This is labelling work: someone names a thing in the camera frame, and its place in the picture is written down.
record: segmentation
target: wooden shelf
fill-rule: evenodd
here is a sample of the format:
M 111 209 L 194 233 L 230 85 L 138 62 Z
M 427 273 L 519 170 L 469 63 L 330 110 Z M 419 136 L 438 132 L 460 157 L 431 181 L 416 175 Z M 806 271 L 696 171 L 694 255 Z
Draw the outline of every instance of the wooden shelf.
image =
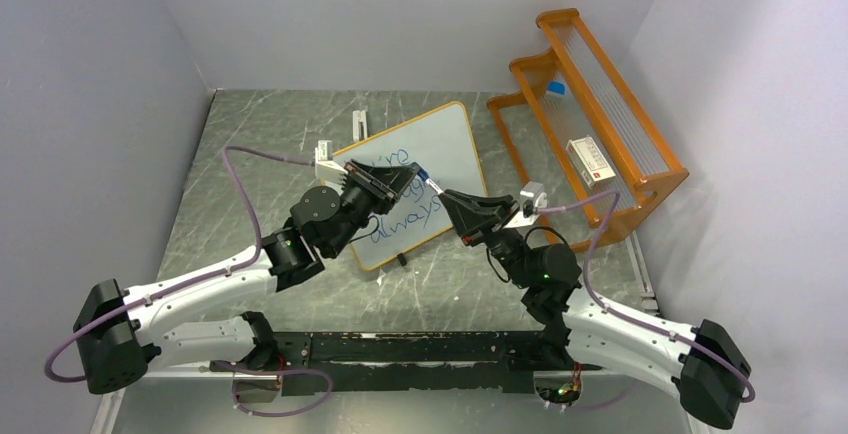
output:
M 536 24 L 551 47 L 542 54 L 512 61 L 509 67 L 519 91 L 492 98 L 487 106 L 524 183 L 530 179 L 500 111 L 522 104 L 530 107 L 579 200 L 596 192 L 587 192 L 565 153 L 565 144 L 568 139 L 591 135 L 617 173 L 614 184 L 607 188 L 618 188 L 623 201 L 602 234 L 600 245 L 622 241 L 686 179 L 689 172 L 680 165 L 576 9 L 542 13 Z M 545 100 L 547 87 L 554 79 L 568 86 L 579 106 L 578 117 L 569 118 Z M 590 227 L 600 225 L 608 206 L 608 203 L 584 206 Z M 555 241 L 553 235 L 548 239 Z M 572 244 L 572 249 L 583 251 L 588 246 L 589 241 L 583 240 Z

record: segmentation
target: black metal bar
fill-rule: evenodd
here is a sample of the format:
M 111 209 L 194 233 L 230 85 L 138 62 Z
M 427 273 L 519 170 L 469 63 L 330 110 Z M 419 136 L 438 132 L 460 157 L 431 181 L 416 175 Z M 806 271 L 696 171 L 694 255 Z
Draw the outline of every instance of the black metal bar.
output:
M 413 333 L 275 333 L 287 368 L 327 372 L 334 389 L 499 388 L 533 393 L 533 372 L 562 370 L 542 356 L 539 331 Z M 574 363 L 567 362 L 567 369 Z M 326 389 L 323 379 L 287 377 L 282 395 L 301 396 Z

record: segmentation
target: small white box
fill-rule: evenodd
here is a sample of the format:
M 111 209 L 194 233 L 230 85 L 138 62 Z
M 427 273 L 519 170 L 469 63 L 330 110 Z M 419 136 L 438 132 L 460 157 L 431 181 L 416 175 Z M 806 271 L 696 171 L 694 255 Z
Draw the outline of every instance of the small white box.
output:
M 568 141 L 565 151 L 589 189 L 606 184 L 615 177 L 615 171 L 591 137 Z

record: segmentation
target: gray marble-pattern surface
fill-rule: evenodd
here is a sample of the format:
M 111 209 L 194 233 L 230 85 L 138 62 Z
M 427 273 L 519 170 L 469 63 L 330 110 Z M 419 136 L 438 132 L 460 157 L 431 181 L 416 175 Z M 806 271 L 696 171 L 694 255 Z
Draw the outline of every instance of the gray marble-pattern surface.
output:
M 490 195 L 517 196 L 522 187 L 486 107 L 494 93 L 218 91 L 185 185 L 159 279 L 169 279 L 231 256 L 252 242 L 244 207 L 221 162 L 226 144 L 309 158 L 319 139 L 334 147 L 352 143 L 351 112 L 368 110 L 372 134 L 447 102 L 462 102 L 471 120 Z M 551 205 L 575 197 L 529 110 L 503 112 L 530 176 L 544 183 Z M 312 169 L 234 153 L 233 163 L 259 214 L 263 234 L 282 226 L 289 207 L 316 184 Z M 556 216 L 553 226 L 574 242 L 589 234 L 582 211 Z M 534 242 L 544 242 L 542 233 Z M 305 284 L 274 296 L 222 306 L 204 320 L 262 311 L 275 330 L 420 331 L 536 329 L 524 310 L 523 291 L 502 284 L 482 247 L 464 247 L 443 234 L 379 271 L 364 272 L 352 254 L 325 262 Z M 639 290 L 624 244 L 599 249 L 593 287 L 637 307 Z

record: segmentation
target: white wall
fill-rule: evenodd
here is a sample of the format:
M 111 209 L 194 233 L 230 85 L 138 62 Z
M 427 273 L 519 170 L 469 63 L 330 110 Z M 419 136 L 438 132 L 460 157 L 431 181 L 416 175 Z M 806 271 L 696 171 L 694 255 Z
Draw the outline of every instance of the white wall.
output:
M 665 314 L 728 327 L 735 432 L 848 426 L 848 0 L 656 0 L 623 64 L 691 177 L 640 229 Z
M 0 431 L 81 433 L 42 374 L 88 290 L 155 279 L 208 93 L 160 0 L 0 0 Z M 76 348 L 59 370 L 79 375 Z
M 544 10 L 578 7 L 614 59 L 653 0 L 165 0 L 213 87 L 515 90 L 547 45 Z

